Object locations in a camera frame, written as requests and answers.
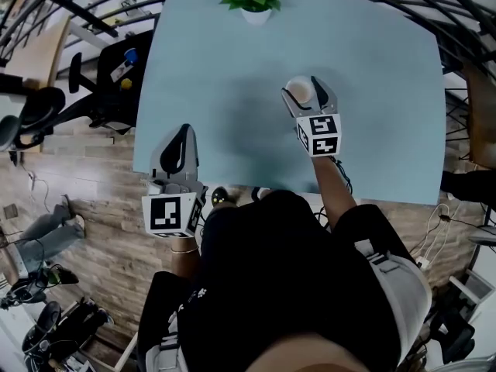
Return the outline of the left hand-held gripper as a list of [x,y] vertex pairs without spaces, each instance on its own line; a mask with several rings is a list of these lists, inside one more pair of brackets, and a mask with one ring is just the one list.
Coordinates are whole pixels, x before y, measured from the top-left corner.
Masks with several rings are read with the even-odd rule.
[[[198,165],[191,125],[177,127],[159,142],[150,158],[147,194],[142,197],[147,233],[161,238],[195,235],[208,190],[198,180]],[[184,174],[178,174],[182,168]]]

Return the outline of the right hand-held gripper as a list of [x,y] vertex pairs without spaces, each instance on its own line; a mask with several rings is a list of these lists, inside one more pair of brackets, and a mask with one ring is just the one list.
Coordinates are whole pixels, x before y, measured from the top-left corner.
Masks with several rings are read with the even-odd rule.
[[295,132],[310,157],[331,157],[339,153],[342,140],[341,119],[334,91],[316,76],[310,77],[319,109],[302,106],[286,88],[281,96],[295,120]]

